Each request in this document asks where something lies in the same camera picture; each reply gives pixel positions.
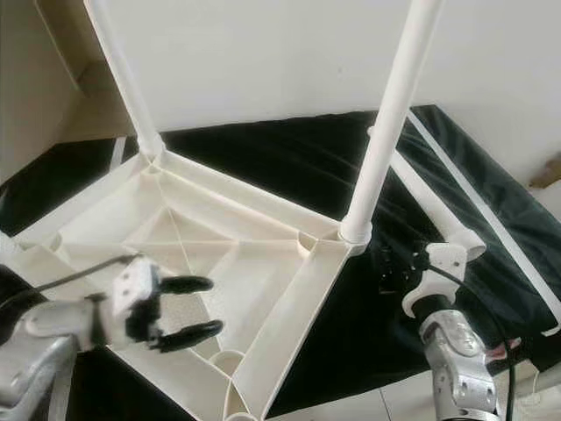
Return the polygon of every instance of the cable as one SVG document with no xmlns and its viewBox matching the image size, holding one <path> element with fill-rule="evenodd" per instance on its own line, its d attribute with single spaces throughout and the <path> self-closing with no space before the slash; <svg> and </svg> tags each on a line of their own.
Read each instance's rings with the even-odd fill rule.
<svg viewBox="0 0 561 421">
<path fill-rule="evenodd" d="M 103 261 L 102 263 L 92 266 L 91 268 L 82 270 L 81 272 L 76 272 L 75 274 L 65 276 L 64 278 L 60 278 L 59 280 L 45 283 L 43 285 L 38 286 L 37 288 L 24 289 L 23 291 L 17 292 L 13 296 L 9 296 L 2 303 L 0 303 L 0 311 L 2 311 L 3 308 L 7 307 L 11 303 L 14 303 L 18 299 L 21 299 L 25 296 L 31 296 L 37 292 L 45 291 L 46 289 L 59 287 L 60 285 L 64 285 L 65 283 L 69 283 L 71 281 L 75 281 L 77 279 L 83 278 L 84 276 L 88 276 L 90 274 L 98 272 L 102 269 L 105 269 L 108 266 L 114 265 L 115 263 L 122 263 L 124 265 L 128 265 L 136 257 L 138 257 L 138 254 L 124 254 L 122 256 L 114 257 L 112 259 Z"/>
<path fill-rule="evenodd" d="M 460 288 L 465 288 L 466 290 L 468 290 L 477 299 L 477 301 L 479 301 L 479 304 L 481 304 L 481 307 L 483 307 L 485 309 L 485 311 L 487 312 L 489 317 L 493 320 L 493 323 L 494 323 L 497 331 L 499 331 L 499 335 L 501 336 L 501 341 L 505 346 L 505 352 L 507 354 L 508 394 L 507 394 L 507 412 L 506 412 L 506 416 L 505 416 L 505 421 L 512 421 L 513 408 L 514 408 L 514 404 L 515 404 L 515 382 L 516 382 L 515 364 L 513 362 L 512 354 L 510 352 L 510 344 L 508 343 L 508 340 L 507 340 L 507 334 L 505 333 L 501 322 L 494 315 L 494 313 L 492 311 L 490 311 L 489 308 L 485 305 L 485 303 L 483 302 L 483 300 L 481 299 L 479 294 L 475 291 L 475 289 L 473 289 L 472 287 L 470 287 L 466 283 L 461 282 L 456 276 L 449 274 L 448 272 L 446 272 L 445 270 L 442 270 L 441 268 L 437 268 L 436 266 L 429 265 L 428 269 L 432 270 L 433 272 L 436 272 L 437 274 L 439 274 L 439 275 L 449 279 L 450 281 L 456 283 L 457 285 L 459 285 Z"/>
</svg>

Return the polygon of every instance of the black fabric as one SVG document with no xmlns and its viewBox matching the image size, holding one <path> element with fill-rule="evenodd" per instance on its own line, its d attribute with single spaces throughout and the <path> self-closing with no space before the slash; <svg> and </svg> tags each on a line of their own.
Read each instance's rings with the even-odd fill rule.
<svg viewBox="0 0 561 421">
<path fill-rule="evenodd" d="M 561 296 L 561 260 L 556 256 L 556 244 L 561 244 L 559 223 L 437 107 L 418 107 L 415 113 Z M 164 138 L 174 152 L 340 219 L 352 194 L 366 148 L 366 128 L 373 116 L 371 112 L 352 112 L 225 125 L 164 133 Z M 15 234 L 104 174 L 112 145 L 106 140 L 56 146 L 13 177 L 3 187 L 8 193 L 0 207 L 0 229 Z M 510 337 L 523 337 L 525 356 L 541 359 L 542 367 L 559 360 L 561 352 L 543 351 L 545 346 L 556 345 L 552 341 L 558 344 L 559 336 L 544 339 L 539 335 L 554 326 L 552 315 L 412 125 L 406 124 L 398 149 L 487 243 L 487 252 L 469 264 L 466 281 L 497 312 Z M 403 315 L 401 299 L 415 281 L 415 277 L 405 275 L 413 252 L 441 238 L 391 171 L 373 226 L 371 245 L 344 266 L 270 416 L 378 388 L 427 368 L 416 322 Z M 486 343 L 497 345 L 490 322 L 481 316 L 484 312 L 467 294 L 459 295 L 458 306 Z M 128 419 L 123 414 L 135 411 L 131 408 L 137 404 L 134 394 L 125 396 L 118 386 L 103 390 L 104 384 L 123 384 L 137 390 L 146 406 L 153 402 L 154 408 L 163 410 L 169 405 L 170 413 L 177 414 L 171 401 L 149 392 L 152 387 L 148 382 L 121 367 L 105 351 L 84 356 L 81 361 L 76 373 L 84 381 L 80 381 L 79 396 L 73 391 L 73 402 L 86 394 L 93 396 L 91 401 L 76 405 L 91 410 L 89 405 L 101 402 L 104 408 L 94 411 L 97 415 L 92 417 L 85 410 L 72 409 L 69 419 L 112 419 L 111 415 Z M 96 394 L 102 396 L 99 401 Z M 153 413 L 135 411 L 134 419 L 154 419 L 149 416 Z"/>
</svg>

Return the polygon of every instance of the white wall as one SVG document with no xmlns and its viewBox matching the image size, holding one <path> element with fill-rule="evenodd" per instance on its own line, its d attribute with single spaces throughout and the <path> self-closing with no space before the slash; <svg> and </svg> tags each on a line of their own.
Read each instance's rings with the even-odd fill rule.
<svg viewBox="0 0 561 421">
<path fill-rule="evenodd" d="M 1 182 L 55 142 L 79 91 L 33 1 L 0 6 Z"/>
<path fill-rule="evenodd" d="M 408 8 L 92 1 L 160 130 L 377 108 Z M 522 183 L 559 145 L 559 16 L 558 0 L 449 0 L 415 98 L 441 105 Z"/>
</svg>

